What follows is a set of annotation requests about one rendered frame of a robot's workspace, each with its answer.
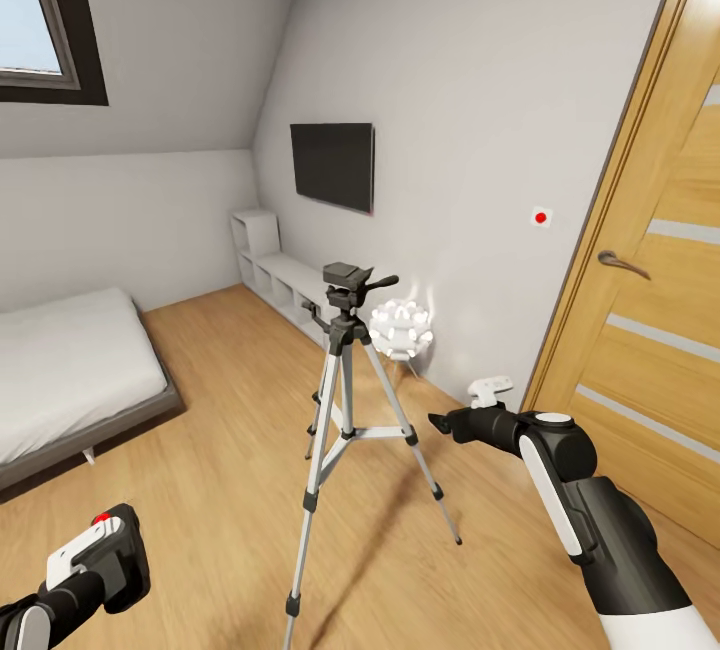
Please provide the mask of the digital camera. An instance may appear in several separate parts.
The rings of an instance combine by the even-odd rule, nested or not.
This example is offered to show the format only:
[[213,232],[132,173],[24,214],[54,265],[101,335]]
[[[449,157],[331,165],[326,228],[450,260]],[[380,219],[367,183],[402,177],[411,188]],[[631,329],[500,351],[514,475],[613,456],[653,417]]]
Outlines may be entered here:
[[[144,599],[151,591],[151,580],[144,541],[140,534],[140,521],[133,506],[126,503],[116,505],[95,517],[91,526],[95,526],[100,521],[106,521],[108,518],[121,518],[125,522],[124,531],[110,543],[101,547],[96,553],[87,557],[82,564],[89,570],[116,549],[121,550],[123,557],[136,556],[137,562],[129,571],[131,581],[103,604],[104,610],[114,615],[126,611],[129,607]],[[47,581],[43,581],[39,587],[38,596],[42,597],[47,593],[49,593]]]

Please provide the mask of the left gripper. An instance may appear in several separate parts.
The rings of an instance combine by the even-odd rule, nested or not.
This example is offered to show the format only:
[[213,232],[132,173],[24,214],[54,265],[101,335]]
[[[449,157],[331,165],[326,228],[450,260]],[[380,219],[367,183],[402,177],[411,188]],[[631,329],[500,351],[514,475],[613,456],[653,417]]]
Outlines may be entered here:
[[65,639],[88,621],[104,602],[128,585],[131,581],[129,571],[136,562],[136,556],[123,557],[121,550],[116,549],[89,570],[75,575],[52,590],[68,592],[76,602],[74,620],[64,636]]

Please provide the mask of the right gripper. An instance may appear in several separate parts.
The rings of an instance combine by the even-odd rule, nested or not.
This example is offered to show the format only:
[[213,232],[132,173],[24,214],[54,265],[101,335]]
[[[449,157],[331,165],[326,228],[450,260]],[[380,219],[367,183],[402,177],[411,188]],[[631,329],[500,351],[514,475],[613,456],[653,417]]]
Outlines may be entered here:
[[500,448],[494,438],[494,424],[500,414],[509,412],[504,402],[497,401],[497,405],[487,408],[465,407],[464,409],[452,410],[447,415],[429,413],[429,421],[443,435],[453,434],[453,439],[458,444],[465,444],[475,440]]

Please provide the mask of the camera tripod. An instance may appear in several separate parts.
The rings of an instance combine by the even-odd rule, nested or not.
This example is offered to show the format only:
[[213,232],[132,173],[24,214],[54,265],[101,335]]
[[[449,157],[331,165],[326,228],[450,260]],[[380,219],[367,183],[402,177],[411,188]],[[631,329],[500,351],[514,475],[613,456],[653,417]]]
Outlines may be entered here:
[[[457,535],[447,510],[443,505],[443,490],[441,486],[433,480],[417,445],[418,437],[414,425],[409,425],[407,421],[406,415],[394,392],[393,385],[389,381],[383,363],[381,363],[377,350],[371,341],[371,336],[366,324],[353,312],[355,308],[362,308],[366,300],[366,295],[370,290],[392,286],[399,282],[399,277],[393,275],[383,278],[379,282],[367,285],[366,282],[370,279],[373,270],[374,268],[363,270],[359,266],[343,264],[343,262],[336,262],[323,267],[323,282],[331,284],[325,292],[329,299],[329,305],[340,308],[340,315],[332,318],[330,320],[331,324],[327,324],[316,314],[316,305],[314,302],[303,301],[301,303],[303,308],[311,311],[312,319],[323,328],[324,333],[329,334],[329,344],[326,350],[327,354],[320,387],[319,390],[312,395],[313,400],[317,402],[317,406],[313,424],[307,429],[307,433],[311,434],[311,438],[305,459],[310,459],[311,453],[313,453],[313,458],[309,482],[305,489],[303,499],[305,518],[295,578],[285,607],[286,614],[289,614],[289,620],[283,650],[290,649],[294,620],[295,617],[299,616],[301,581],[310,528],[313,513],[316,511],[319,491],[329,478],[329,475],[333,472],[333,469],[346,451],[346,448],[353,441],[406,439],[407,445],[410,445],[415,450],[419,463],[430,483],[433,495],[439,502],[444,516],[455,536],[457,545],[462,545],[462,539]],[[361,343],[365,346],[368,356],[381,380],[382,386],[388,395],[389,403],[391,403],[397,414],[401,427],[353,427],[352,346],[355,339],[360,339]],[[339,369],[341,369],[342,413],[333,401]],[[337,442],[333,445],[333,448],[325,457],[325,445],[331,419],[341,434]]]

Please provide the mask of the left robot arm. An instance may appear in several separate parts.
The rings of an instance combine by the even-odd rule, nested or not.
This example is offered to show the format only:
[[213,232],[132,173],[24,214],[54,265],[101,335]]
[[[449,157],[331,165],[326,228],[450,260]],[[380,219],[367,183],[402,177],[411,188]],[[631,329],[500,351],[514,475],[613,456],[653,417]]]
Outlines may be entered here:
[[0,650],[53,650],[131,581],[136,556],[116,549],[89,570],[82,562],[118,537],[121,518],[108,518],[67,543],[47,561],[47,589],[0,607]]

